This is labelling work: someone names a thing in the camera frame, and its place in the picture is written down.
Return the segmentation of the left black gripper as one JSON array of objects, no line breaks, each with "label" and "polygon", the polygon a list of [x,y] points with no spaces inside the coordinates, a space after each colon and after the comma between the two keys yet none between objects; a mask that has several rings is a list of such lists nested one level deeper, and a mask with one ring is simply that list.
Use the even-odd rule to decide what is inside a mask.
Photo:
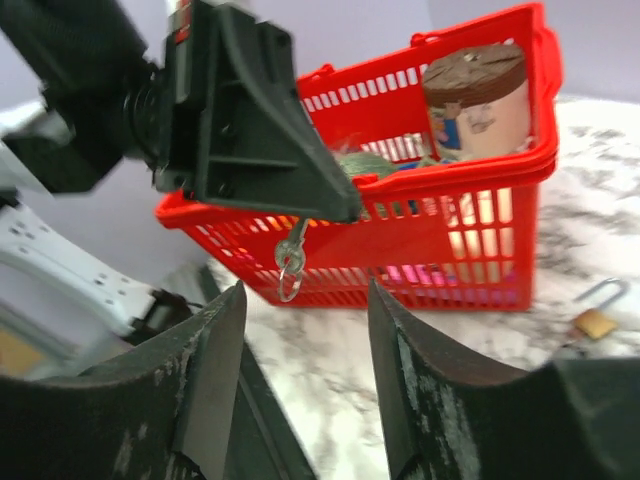
[{"label": "left black gripper", "polygon": [[293,39],[230,5],[179,1],[164,66],[130,21],[119,131],[161,192],[233,208],[352,223],[359,191],[304,112]]}]

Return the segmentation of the small brass padlock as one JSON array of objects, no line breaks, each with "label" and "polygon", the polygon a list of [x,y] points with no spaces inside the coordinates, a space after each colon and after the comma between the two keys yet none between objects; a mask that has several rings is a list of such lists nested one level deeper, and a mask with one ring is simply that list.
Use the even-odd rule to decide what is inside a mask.
[{"label": "small brass padlock", "polygon": [[572,328],[569,331],[569,339],[572,342],[583,339],[598,341],[608,336],[617,328],[617,323],[605,314],[604,310],[609,305],[627,295],[630,290],[628,281],[619,278],[607,278],[579,294],[573,299],[573,302],[583,302],[607,287],[615,287],[615,291],[597,306],[584,310],[572,320]]}]

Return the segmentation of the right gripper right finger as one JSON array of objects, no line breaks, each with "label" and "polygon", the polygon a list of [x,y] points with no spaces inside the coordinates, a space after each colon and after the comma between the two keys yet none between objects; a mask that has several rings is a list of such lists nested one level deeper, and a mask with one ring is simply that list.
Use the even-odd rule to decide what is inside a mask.
[{"label": "right gripper right finger", "polygon": [[639,361],[486,357],[369,285],[368,323],[394,479],[635,479]]}]

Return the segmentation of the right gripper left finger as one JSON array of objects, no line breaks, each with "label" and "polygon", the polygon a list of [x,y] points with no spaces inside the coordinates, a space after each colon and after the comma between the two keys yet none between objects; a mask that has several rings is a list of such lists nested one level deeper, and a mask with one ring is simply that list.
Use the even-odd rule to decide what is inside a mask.
[{"label": "right gripper left finger", "polygon": [[77,376],[1,381],[5,479],[219,479],[243,348],[242,283]]}]

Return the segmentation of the small silver key with ring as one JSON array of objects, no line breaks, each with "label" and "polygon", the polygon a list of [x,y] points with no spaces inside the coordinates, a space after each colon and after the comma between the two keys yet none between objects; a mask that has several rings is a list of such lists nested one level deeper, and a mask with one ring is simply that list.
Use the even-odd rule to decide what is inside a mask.
[{"label": "small silver key with ring", "polygon": [[303,269],[306,264],[303,245],[308,223],[308,218],[299,219],[288,236],[275,247],[274,259],[280,269],[278,295],[285,303],[297,296],[302,285]]}]

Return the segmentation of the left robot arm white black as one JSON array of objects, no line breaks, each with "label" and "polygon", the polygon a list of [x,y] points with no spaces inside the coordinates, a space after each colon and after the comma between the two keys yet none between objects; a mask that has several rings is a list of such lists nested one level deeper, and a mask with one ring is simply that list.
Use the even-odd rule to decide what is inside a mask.
[{"label": "left robot arm white black", "polygon": [[234,3],[172,1],[164,61],[116,1],[5,1],[1,29],[41,80],[4,114],[1,257],[92,308],[137,345],[186,320],[181,296],[121,275],[17,197],[90,191],[140,160],[162,193],[197,204],[352,223],[362,203],[307,118],[293,41]]}]

